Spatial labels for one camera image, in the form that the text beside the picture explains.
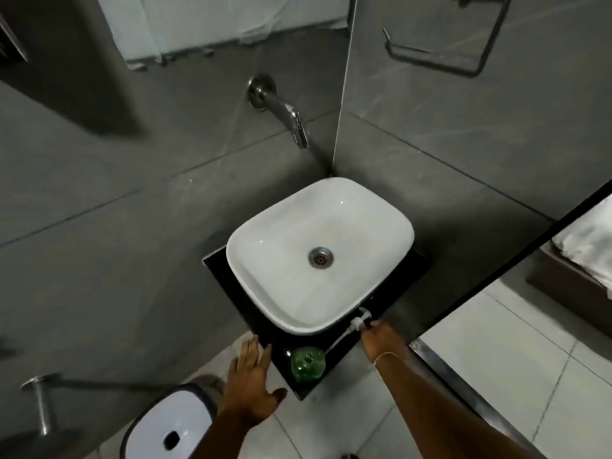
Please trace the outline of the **brown bed frame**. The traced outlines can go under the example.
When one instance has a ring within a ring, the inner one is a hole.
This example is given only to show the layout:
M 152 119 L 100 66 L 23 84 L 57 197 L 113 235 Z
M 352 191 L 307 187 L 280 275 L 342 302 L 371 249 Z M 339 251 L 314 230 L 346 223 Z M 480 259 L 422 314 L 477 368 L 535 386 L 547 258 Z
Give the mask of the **brown bed frame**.
M 612 336 L 612 292 L 565 258 L 552 240 L 532 255 L 528 281 L 535 288 Z

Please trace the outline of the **white lidded trash bin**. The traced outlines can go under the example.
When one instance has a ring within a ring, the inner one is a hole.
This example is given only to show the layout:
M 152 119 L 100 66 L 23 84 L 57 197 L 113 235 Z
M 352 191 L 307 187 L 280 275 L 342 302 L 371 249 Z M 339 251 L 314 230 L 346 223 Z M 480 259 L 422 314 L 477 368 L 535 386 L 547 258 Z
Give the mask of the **white lidded trash bin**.
M 129 426 L 120 459 L 190 459 L 217 416 L 225 381 L 202 375 L 159 396 Z

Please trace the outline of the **wall mirror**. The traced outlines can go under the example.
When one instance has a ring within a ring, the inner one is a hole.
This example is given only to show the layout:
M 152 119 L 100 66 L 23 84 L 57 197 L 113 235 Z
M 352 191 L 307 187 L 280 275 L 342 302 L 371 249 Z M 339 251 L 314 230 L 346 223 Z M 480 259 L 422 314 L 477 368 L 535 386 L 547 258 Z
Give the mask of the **wall mirror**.
M 342 29 L 351 0 L 97 0 L 126 66 L 142 70 L 227 43 L 306 27 Z

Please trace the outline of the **person's left forearm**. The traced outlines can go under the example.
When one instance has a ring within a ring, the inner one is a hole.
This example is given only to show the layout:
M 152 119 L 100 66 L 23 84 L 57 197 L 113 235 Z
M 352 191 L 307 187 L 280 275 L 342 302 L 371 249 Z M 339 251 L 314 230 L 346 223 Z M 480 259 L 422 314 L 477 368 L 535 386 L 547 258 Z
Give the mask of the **person's left forearm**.
M 217 415 L 188 459 L 238 459 L 254 417 L 247 409 L 225 409 Z

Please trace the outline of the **chrome towel bar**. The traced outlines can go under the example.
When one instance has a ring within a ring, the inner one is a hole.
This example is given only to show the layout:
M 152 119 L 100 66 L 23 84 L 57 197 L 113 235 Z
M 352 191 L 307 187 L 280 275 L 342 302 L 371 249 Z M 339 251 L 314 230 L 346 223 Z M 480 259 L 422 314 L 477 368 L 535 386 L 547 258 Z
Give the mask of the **chrome towel bar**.
M 51 405 L 52 388 L 69 388 L 76 390 L 121 390 L 127 392 L 160 392 L 169 388 L 167 384 L 145 382 L 87 381 L 65 378 L 60 373 L 49 373 L 28 378 L 20 390 L 32 392 L 36 402 L 38 431 L 41 438 L 48 437 L 56 430 L 56 416 Z

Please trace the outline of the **dark metal wall holder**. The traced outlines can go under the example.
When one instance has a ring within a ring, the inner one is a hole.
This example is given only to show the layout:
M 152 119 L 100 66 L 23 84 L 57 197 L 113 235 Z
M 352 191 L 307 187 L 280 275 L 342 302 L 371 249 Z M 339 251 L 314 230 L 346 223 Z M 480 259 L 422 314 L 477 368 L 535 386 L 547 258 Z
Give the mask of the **dark metal wall holder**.
M 462 55 L 456 53 L 436 52 L 416 46 L 402 45 L 392 40 L 388 30 L 382 28 L 385 36 L 385 49 L 394 60 L 408 63 L 416 67 L 432 69 L 463 77 L 476 77 L 485 69 L 487 60 L 494 48 L 501 31 L 512 0 L 453 0 L 459 8 L 466 8 L 473 2 L 494 2 L 501 8 L 495 19 L 486 44 L 478 55 Z

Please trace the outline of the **green plastic bottle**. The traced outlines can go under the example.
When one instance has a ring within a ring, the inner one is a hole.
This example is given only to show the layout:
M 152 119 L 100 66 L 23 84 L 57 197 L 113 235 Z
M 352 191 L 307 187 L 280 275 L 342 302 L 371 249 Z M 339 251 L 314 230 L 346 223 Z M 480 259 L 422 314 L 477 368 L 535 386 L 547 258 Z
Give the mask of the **green plastic bottle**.
M 325 372 L 325 352 L 318 347 L 300 347 L 290 357 L 290 369 L 297 383 L 311 383 Z

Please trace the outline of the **white bedsheet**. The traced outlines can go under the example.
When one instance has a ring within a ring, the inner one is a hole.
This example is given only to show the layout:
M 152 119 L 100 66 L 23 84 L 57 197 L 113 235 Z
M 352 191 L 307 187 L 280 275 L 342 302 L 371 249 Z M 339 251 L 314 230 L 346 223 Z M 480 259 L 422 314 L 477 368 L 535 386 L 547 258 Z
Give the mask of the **white bedsheet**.
M 552 239 L 561 255 L 602 285 L 612 301 L 612 194 Z

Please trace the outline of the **white ceramic sink basin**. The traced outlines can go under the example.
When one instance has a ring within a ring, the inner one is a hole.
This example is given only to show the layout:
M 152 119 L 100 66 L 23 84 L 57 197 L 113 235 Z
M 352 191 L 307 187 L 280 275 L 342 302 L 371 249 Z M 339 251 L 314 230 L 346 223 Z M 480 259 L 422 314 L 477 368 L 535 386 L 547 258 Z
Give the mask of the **white ceramic sink basin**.
M 357 308 L 399 265 L 415 241 L 409 219 L 362 185 L 331 177 L 279 201 L 229 237 L 226 259 L 270 322 L 312 335 Z M 327 269 L 309 253 L 333 252 Z

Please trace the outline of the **chrome sink drain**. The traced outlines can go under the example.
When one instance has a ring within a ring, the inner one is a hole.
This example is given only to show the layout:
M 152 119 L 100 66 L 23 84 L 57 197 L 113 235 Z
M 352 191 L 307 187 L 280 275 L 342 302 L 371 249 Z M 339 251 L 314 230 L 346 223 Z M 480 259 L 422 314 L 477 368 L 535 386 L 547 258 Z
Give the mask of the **chrome sink drain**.
M 333 260 L 333 252 L 324 246 L 317 246 L 309 253 L 309 263 L 315 269 L 327 269 L 332 266 Z

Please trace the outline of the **person's left hand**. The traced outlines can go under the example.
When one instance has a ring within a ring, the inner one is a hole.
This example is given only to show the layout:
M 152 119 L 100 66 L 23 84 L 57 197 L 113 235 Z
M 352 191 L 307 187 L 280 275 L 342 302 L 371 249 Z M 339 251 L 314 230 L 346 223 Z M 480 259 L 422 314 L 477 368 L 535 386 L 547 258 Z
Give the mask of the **person's left hand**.
M 237 356 L 240 358 L 239 374 L 233 380 L 227 375 L 218 413 L 231 408 L 248 409 L 256 425 L 275 413 L 276 410 L 270 410 L 268 405 L 268 393 L 273 391 L 266 387 L 271 356 L 272 346 L 267 345 L 261 351 L 257 335 L 242 342 Z

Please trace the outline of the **black door frame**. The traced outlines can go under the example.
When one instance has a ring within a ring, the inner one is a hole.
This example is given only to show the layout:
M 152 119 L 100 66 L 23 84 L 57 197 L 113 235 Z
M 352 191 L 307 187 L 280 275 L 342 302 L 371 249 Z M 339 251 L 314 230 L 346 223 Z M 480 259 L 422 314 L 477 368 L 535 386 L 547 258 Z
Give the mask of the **black door frame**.
M 509 261 L 505 262 L 501 267 L 497 268 L 477 286 L 471 288 L 468 293 L 461 296 L 461 298 L 459 298 L 452 306 L 444 310 L 435 319 L 425 324 L 423 329 L 417 333 L 417 336 L 422 335 L 426 330 L 429 330 L 435 324 L 438 324 L 443 318 L 450 315 L 451 312 L 455 311 L 469 299 L 473 298 L 477 293 L 484 290 L 486 286 L 493 283 L 494 280 L 501 278 L 505 273 L 513 269 L 520 262 L 524 261 L 530 254 L 534 253 L 537 247 L 542 246 L 546 240 L 552 239 L 554 235 L 560 233 L 562 230 L 570 226 L 571 223 L 576 222 L 580 217 L 586 215 L 591 209 L 607 198 L 610 194 L 612 194 L 612 178 L 601 186 L 596 192 L 582 201 L 576 208 L 563 216 L 560 220 L 552 223 L 544 233 L 537 236 L 535 240 L 531 241 L 527 246 L 522 248 L 515 256 L 513 256 Z

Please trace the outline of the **black sink counter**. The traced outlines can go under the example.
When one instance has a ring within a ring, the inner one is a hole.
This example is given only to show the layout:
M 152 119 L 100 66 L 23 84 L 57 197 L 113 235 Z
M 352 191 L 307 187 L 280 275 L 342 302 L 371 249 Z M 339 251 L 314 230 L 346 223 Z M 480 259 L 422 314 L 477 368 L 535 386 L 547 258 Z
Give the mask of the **black sink counter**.
M 305 400 L 321 384 L 357 343 L 359 338 L 356 331 L 345 334 L 351 322 L 362 317 L 365 311 L 371 316 L 370 319 L 363 319 L 365 323 L 382 317 L 430 268 L 430 261 L 421 252 L 412 249 L 357 309 L 320 333 L 298 336 L 281 330 L 256 308 L 234 277 L 226 259 L 225 247 L 205 256 L 202 262 L 221 285 L 249 330 L 258 335 L 259 342 L 263 346 L 272 345 L 272 363 L 300 401 Z M 300 347 L 318 347 L 325 352 L 325 371 L 319 379 L 308 382 L 295 380 L 291 371 L 290 353 Z

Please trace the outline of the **metal door threshold strip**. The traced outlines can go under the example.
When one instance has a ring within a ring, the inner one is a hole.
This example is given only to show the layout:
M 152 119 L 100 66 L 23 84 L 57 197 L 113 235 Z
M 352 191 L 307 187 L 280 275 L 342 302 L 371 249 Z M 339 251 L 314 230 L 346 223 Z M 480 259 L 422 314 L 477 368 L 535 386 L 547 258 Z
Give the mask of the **metal door threshold strip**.
M 451 366 L 448 365 L 431 347 L 421 339 L 409 344 L 410 350 L 417 355 L 427 370 L 445 386 L 455 399 L 467 409 L 521 447 L 530 459 L 547 459 L 530 440 L 522 435 L 494 407 L 473 389 Z

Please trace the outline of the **chrome wall faucet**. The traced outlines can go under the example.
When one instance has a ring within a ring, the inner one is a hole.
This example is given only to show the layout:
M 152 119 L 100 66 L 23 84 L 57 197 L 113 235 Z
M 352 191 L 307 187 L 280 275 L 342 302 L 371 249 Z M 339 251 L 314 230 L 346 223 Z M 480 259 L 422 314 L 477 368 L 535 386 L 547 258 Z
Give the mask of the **chrome wall faucet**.
M 259 112 L 269 111 L 291 131 L 295 144 L 300 149 L 309 147 L 309 133 L 300 111 L 278 95 L 276 84 L 270 75 L 260 73 L 251 77 L 246 97 L 252 108 Z

